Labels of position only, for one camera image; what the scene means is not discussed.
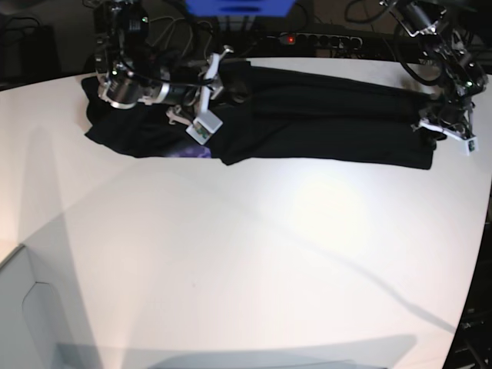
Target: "folded clothing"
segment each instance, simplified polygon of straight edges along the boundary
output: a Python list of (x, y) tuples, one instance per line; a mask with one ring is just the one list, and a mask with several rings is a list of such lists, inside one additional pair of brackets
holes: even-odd
[[(211, 110), (224, 124), (207, 148), (226, 165), (320, 158), (431, 168), (437, 134), (412, 128), (429, 95), (246, 61), (224, 63), (221, 78), (228, 93)], [(136, 158), (180, 156), (176, 148), (196, 146), (186, 126), (168, 123), (167, 105), (118, 110), (99, 99), (96, 78), (82, 87), (92, 141)]]

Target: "blue box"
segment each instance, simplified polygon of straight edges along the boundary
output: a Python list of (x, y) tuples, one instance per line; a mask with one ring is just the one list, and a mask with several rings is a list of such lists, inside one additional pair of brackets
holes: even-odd
[(295, 0), (186, 0), (190, 13), (199, 17), (257, 15), (284, 17)]

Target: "cable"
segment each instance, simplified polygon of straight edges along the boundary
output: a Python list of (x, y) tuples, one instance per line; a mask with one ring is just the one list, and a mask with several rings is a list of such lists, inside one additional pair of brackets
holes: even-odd
[(82, 6), (89, 8), (89, 9), (97, 8), (99, 3), (100, 3), (100, 0), (82, 0)]
[[(7, 26), (12, 23), (14, 20), (32, 20), (32, 21), (35, 21), (36, 22), (36, 26), (34, 25), (25, 25), (23, 27), (20, 27), (20, 28), (7, 28)], [(33, 17), (16, 17), (16, 18), (10, 18), (7, 23), (5, 23), (5, 25), (2, 27), (2, 29), (0, 29), (0, 37), (3, 37), (5, 34), (9, 33), (9, 32), (20, 32), (22, 33), (22, 36), (21, 38), (18, 38), (18, 39), (15, 39), (14, 41), (12, 42), (8, 42), (8, 43), (3, 43), (3, 42), (0, 42), (0, 46), (3, 47), (3, 48), (8, 48), (12, 45), (15, 45), (19, 42), (21, 42), (27, 35), (25, 33), (25, 30), (26, 29), (37, 29), (38, 27), (41, 26), (41, 22), (36, 19), (36, 18), (33, 18)]]
[(295, 29), (293, 31), (289, 31), (289, 33), (297, 33), (297, 32), (301, 32), (303, 30), (306, 29), (306, 27), (309, 25), (309, 13), (308, 11), (306, 10), (306, 8), (304, 6), (302, 6), (301, 4), (299, 4), (298, 2), (295, 2), (294, 5), (298, 6), (299, 8), (301, 8), (302, 12), (304, 13), (304, 24), (302, 27), (300, 27), (299, 29)]
[(158, 17), (158, 18), (154, 18), (154, 19), (151, 19), (150, 23), (155, 23), (155, 22), (159, 22), (159, 21), (167, 21), (167, 20), (172, 20), (174, 21), (174, 17), (171, 17), (169, 15), (166, 15), (165, 17)]
[(190, 38), (188, 39), (188, 43), (184, 47), (184, 50), (183, 50), (183, 53), (181, 54), (181, 57), (184, 57), (186, 55), (186, 52), (188, 51), (188, 48), (190, 47), (191, 43), (193, 42), (193, 37), (194, 37), (193, 31), (190, 28)]
[(177, 2), (176, 0), (162, 0), (166, 4), (169, 4), (171, 7), (173, 7), (176, 11), (181, 13), (181, 17), (190, 25), (191, 27), (191, 33), (192, 33), (192, 47), (190, 52), (188, 52), (186, 55), (183, 55), (183, 57), (188, 57), (195, 55), (198, 49), (200, 48), (200, 43), (198, 39), (198, 23), (195, 21), (193, 15), (191, 15), (188, 10), (186, 9), (186, 6), (183, 5), (181, 2)]
[[(366, 13), (367, 18), (369, 18), (369, 11), (367, 10), (367, 0), (364, 0), (362, 2), (362, 5), (364, 6), (364, 12)], [(372, 23), (371, 23), (371, 29), (372, 32), (378, 34), (381, 37), (381, 40), (383, 40), (384, 44), (386, 44), (390, 53), (393, 55), (393, 59), (397, 61), (397, 57), (394, 55), (393, 49), (391, 48), (390, 44), (387, 43), (386, 39), (383, 37), (383, 35), (380, 32), (376, 32), (376, 29), (374, 28)]]
[(41, 22), (34, 17), (12, 17), (4, 24), (2, 29), (7, 28), (13, 21), (34, 21), (38, 27), (41, 27)]
[(170, 29), (172, 29), (172, 27), (175, 25), (175, 22), (176, 21), (184, 21), (184, 18), (178, 18), (178, 19), (175, 19), (175, 18), (172, 18), (172, 17), (169, 17), (169, 18), (172, 19), (172, 22), (164, 29), (164, 31), (159, 35), (159, 37), (157, 37), (157, 39), (152, 43), (152, 46), (153, 47), (159, 46), (161, 44), (162, 39), (164, 38), (164, 36), (166, 36), (166, 34), (168, 33), (168, 31)]
[[(214, 26), (210, 22), (207, 22), (207, 21), (200, 21), (198, 24), (201, 25), (203, 23), (207, 24), (211, 30), (214, 29)], [(213, 38), (214, 38), (214, 36), (212, 34), (210, 34), (210, 37), (208, 38), (207, 43), (205, 44), (205, 47), (203, 49), (203, 59), (205, 59), (205, 60), (207, 60), (207, 51), (208, 51), (208, 48), (210, 47), (210, 44), (212, 43)]]
[(401, 55), (400, 52), (400, 36), (401, 32), (403, 31), (403, 27), (401, 26), (400, 23), (397, 24), (396, 28), (394, 29), (394, 54), (397, 57), (397, 60), (400, 62), (401, 66), (404, 68), (405, 71), (409, 75), (412, 76), (413, 79), (416, 81), (420, 82), (424, 86), (435, 86), (438, 85), (440, 80), (444, 77), (444, 66), (442, 65), (441, 61), (437, 61), (438, 67), (440, 69), (440, 73), (435, 79), (427, 80), (419, 76), (410, 66), (406, 63), (404, 60), (403, 56)]
[(344, 17), (345, 21), (348, 23), (354, 23), (355, 25), (369, 25), (370, 23), (374, 23), (379, 21), (384, 16), (386, 16), (391, 10), (393, 10), (394, 6), (398, 3), (398, 0), (393, 0), (389, 3), (381, 12), (373, 15), (372, 17), (367, 17), (367, 19), (354, 19), (350, 18), (348, 13), (351, 11), (352, 7), (356, 5), (358, 2), (364, 2), (365, 0), (352, 0), (345, 7)]
[(129, 71), (131, 71), (134, 75), (136, 75), (139, 78), (148, 79), (148, 80), (156, 81), (156, 82), (159, 82), (159, 83), (168, 83), (168, 84), (173, 85), (173, 86), (181, 86), (181, 87), (203, 87), (203, 86), (210, 85), (214, 81), (213, 79), (204, 79), (203, 81), (194, 82), (194, 83), (193, 82), (176, 82), (176, 81), (171, 81), (171, 80), (168, 80), (168, 79), (151, 77), (151, 76), (143, 75), (143, 74), (138, 73), (137, 71), (135, 71), (130, 65), (128, 65), (128, 63), (123, 58), (120, 59), (120, 62)]
[[(176, 30), (176, 25), (179, 23), (179, 22), (185, 22), (185, 19), (184, 18), (178, 18), (178, 19), (175, 19), (174, 21), (172, 21), (172, 23), (162, 32), (163, 35), (165, 35), (166, 33), (168, 33), (169, 30), (171, 30), (171, 32), (169, 33), (169, 36), (168, 36), (168, 39), (166, 40), (165, 44), (164, 44), (164, 47), (165, 48), (168, 48), (169, 47), (169, 43), (171, 42), (171, 39), (172, 39), (172, 36), (173, 34), (175, 33), (175, 30)], [(190, 38), (193, 37), (193, 31), (190, 29)]]

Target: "table surface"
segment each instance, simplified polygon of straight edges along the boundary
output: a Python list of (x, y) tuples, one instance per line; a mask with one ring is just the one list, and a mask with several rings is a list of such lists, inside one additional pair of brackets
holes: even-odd
[[(418, 87), (391, 62), (254, 64)], [(88, 367), (442, 367), (489, 198), (490, 89), (480, 151), (440, 142), (430, 171), (225, 167), (89, 141), (81, 79), (0, 93), (0, 240), (27, 245)]]

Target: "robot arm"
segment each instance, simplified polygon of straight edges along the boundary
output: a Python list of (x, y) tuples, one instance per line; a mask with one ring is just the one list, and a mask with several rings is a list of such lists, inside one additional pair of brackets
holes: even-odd
[(187, 125), (188, 134), (205, 144), (222, 125), (208, 104), (223, 90), (218, 67), (233, 50), (212, 54), (200, 68), (163, 57), (146, 42), (149, 20), (140, 0), (102, 2), (94, 17), (100, 99), (118, 109), (137, 103), (170, 105), (170, 123)]
[[(397, 19), (395, 53), (405, 70), (424, 85), (436, 85), (442, 93), (421, 111), (418, 128), (438, 131), (463, 141), (468, 154), (477, 150), (473, 133), (472, 97), (483, 92), (488, 77), (474, 56), (466, 49), (453, 8), (440, 2), (384, 0), (383, 5)], [(401, 34), (417, 38), (422, 51), (440, 69), (434, 80), (424, 80), (402, 59), (398, 49)]]

